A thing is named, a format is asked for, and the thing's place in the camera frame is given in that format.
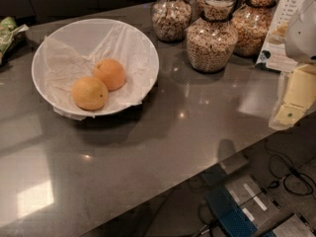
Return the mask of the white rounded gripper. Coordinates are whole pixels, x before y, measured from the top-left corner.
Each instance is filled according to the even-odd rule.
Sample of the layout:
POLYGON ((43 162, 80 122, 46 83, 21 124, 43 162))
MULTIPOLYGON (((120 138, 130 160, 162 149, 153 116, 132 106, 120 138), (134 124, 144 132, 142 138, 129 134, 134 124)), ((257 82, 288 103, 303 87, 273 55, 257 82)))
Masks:
MULTIPOLYGON (((300 63, 316 63, 316 0, 304 0, 291 16, 285 34, 285 54, 300 63)), ((293 127, 315 101, 315 64, 298 64, 291 72, 282 72, 269 127, 293 127)))

